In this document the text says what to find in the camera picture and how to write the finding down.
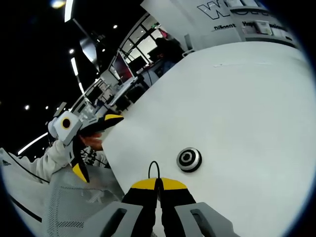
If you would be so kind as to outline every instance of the metal puck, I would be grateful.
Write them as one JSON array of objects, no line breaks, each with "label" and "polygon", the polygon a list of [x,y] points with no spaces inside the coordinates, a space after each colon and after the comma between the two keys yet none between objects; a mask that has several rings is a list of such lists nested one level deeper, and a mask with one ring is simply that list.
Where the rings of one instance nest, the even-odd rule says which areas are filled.
[{"label": "metal puck", "polygon": [[193,147],[183,149],[177,157],[177,165],[184,172],[194,172],[201,164],[201,153]]}]

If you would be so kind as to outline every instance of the ceiling light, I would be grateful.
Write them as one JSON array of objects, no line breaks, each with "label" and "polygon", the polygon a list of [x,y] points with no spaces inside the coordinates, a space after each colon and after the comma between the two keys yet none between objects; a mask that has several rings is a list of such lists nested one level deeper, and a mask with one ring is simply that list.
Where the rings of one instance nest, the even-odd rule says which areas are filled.
[{"label": "ceiling light", "polygon": [[84,89],[83,89],[83,87],[82,87],[81,82],[79,82],[79,88],[80,88],[80,90],[81,90],[82,94],[84,95]]},{"label": "ceiling light", "polygon": [[38,137],[37,139],[35,139],[34,141],[30,142],[29,144],[27,144],[25,147],[23,147],[21,150],[18,151],[18,156],[24,152],[26,149],[28,149],[31,145],[33,145],[35,142],[37,142],[39,139],[43,138],[44,136],[46,136],[48,134],[44,133],[42,136]]},{"label": "ceiling light", "polygon": [[67,0],[66,7],[65,7],[65,22],[71,19],[71,12],[73,10],[73,3],[74,0]]},{"label": "ceiling light", "polygon": [[61,8],[63,5],[65,5],[66,1],[62,1],[62,0],[56,0],[56,1],[53,1],[51,3],[51,6],[55,9],[59,9]]},{"label": "ceiling light", "polygon": [[77,69],[75,58],[72,58],[70,61],[71,61],[71,65],[73,66],[73,70],[74,70],[75,76],[78,76],[78,69]]}]

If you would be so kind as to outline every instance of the ceiling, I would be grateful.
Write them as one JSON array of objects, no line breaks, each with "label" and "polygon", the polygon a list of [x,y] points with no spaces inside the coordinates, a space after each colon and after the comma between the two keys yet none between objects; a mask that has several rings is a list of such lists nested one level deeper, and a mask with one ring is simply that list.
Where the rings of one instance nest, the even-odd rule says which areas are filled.
[{"label": "ceiling", "polygon": [[[100,43],[95,42],[103,71],[130,29],[146,13],[140,3],[141,0],[74,0],[73,17],[88,34],[105,36]],[[11,14],[5,26],[8,34],[4,59],[9,63],[0,82],[0,147],[16,153],[47,132],[45,123],[52,119],[60,102],[67,102],[70,107],[81,95],[69,50],[75,49],[84,83],[95,80],[96,69],[80,48],[82,33],[73,22],[64,22],[65,7],[54,9],[48,0],[8,4]],[[43,140],[39,150],[46,144],[47,139]]]}]

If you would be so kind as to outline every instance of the white tabletop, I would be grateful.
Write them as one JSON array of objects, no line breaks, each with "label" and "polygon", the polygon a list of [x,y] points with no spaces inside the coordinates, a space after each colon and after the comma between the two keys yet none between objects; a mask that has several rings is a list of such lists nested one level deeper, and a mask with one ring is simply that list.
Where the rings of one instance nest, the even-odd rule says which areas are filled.
[{"label": "white tabletop", "polygon": [[[131,107],[103,148],[124,192],[146,179],[156,160],[162,177],[186,184],[236,234],[276,237],[308,200],[315,141],[315,84],[302,54],[276,43],[241,42],[179,62]],[[186,147],[203,157],[194,173],[176,163]],[[158,236],[160,224],[157,218]]]},{"label": "white tabletop", "polygon": [[138,80],[138,77],[132,77],[128,79],[126,82],[124,82],[123,87],[115,94],[113,100],[110,102],[110,106],[115,105],[115,103],[118,101],[118,99],[124,95],[125,92],[127,92],[128,89]]}]

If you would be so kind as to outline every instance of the white jacket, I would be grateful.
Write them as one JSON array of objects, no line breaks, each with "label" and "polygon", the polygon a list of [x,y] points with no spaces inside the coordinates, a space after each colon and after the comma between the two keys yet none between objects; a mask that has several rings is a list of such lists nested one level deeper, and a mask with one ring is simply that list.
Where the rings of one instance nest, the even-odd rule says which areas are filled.
[{"label": "white jacket", "polygon": [[[40,218],[44,211],[43,206],[48,191],[48,183],[34,175],[49,182],[54,172],[68,165],[64,152],[64,146],[59,140],[55,141],[53,146],[47,149],[41,158],[33,162],[30,162],[27,157],[18,158],[13,154],[8,154],[3,148],[0,149],[0,163],[3,163],[3,180],[9,195]],[[96,153],[88,148],[85,149],[84,153],[86,155],[82,154],[82,158],[85,163],[101,167],[107,164],[102,152]],[[25,171],[17,162],[34,175]],[[16,203],[14,203],[14,206],[33,234],[37,237],[42,236],[41,222],[19,208]]]}]

